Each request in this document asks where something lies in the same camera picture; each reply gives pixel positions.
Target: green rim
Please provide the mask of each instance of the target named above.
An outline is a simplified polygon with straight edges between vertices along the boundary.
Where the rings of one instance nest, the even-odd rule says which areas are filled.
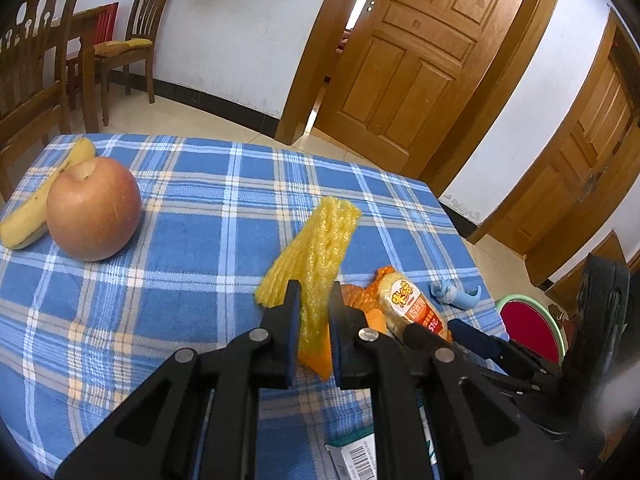
[[[510,294],[508,296],[505,296],[501,300],[498,300],[495,302],[495,308],[498,311],[498,314],[500,314],[500,311],[502,310],[504,305],[509,303],[510,301],[521,301],[523,303],[527,303],[528,305],[532,306],[539,314],[541,314],[542,317],[546,319],[546,322],[549,325],[549,328],[551,329],[551,332],[554,335],[556,344],[558,345],[558,351],[560,352],[560,360],[562,360],[562,358],[564,358],[564,354],[566,353],[566,346],[564,346],[562,333],[560,332],[558,325],[556,325],[556,320],[551,316],[551,314],[549,314],[548,310],[544,306],[542,306],[540,303],[538,303],[536,300],[534,300],[533,298],[530,298],[529,296],[525,296],[524,294]]]

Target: rice cracker package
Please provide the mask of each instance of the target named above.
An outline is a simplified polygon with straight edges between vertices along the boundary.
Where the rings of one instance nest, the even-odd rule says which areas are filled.
[[[374,281],[389,329],[399,336],[411,322],[420,323],[441,338],[452,341],[447,322],[420,289],[393,267],[378,269]]]

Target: checkered cloth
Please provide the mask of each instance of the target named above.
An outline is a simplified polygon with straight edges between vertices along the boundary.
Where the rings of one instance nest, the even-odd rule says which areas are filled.
[[[363,211],[340,268],[367,285],[393,265],[426,292],[433,278],[467,289],[478,269],[422,183],[319,156],[205,139],[88,136],[129,167],[143,218],[127,247],[99,263],[69,258],[49,235],[0,248],[0,415],[37,467],[61,461],[172,352],[220,348],[259,324],[253,292],[320,197]],[[14,209],[64,158],[55,139],[23,178]],[[472,312],[442,306],[504,335],[482,286]],[[341,392],[298,369],[292,389],[264,390],[260,480],[337,479],[324,444],[372,423],[367,391]]]

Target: seat cushion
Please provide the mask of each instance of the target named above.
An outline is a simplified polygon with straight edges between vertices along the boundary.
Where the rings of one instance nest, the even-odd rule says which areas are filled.
[[[114,57],[118,54],[122,54],[127,50],[133,50],[134,48],[145,48],[151,46],[153,41],[144,40],[143,38],[134,38],[128,41],[105,41],[94,45],[96,57]]]

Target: yellow banana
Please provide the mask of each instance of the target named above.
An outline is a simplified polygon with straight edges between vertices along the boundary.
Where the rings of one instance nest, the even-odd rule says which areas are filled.
[[[18,209],[0,222],[0,240],[8,249],[21,249],[33,244],[47,232],[47,195],[53,181],[67,168],[90,160],[95,156],[95,146],[82,137],[71,148],[66,159],[56,171],[25,200]]]

